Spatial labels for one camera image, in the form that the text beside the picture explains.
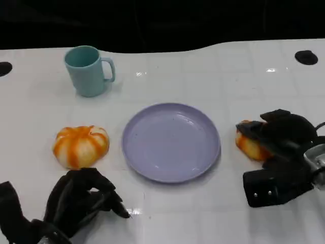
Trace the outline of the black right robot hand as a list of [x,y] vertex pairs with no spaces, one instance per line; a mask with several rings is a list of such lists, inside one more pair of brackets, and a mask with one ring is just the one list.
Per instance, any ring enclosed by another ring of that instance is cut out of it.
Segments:
[[236,146],[250,159],[272,168],[294,160],[299,149],[317,137],[316,127],[305,117],[277,109],[260,115],[261,121],[236,125]]

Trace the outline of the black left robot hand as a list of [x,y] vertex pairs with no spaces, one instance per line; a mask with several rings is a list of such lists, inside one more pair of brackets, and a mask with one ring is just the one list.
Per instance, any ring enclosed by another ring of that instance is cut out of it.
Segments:
[[50,193],[44,222],[71,238],[101,211],[113,211],[128,219],[131,216],[115,190],[115,186],[95,168],[70,170]]

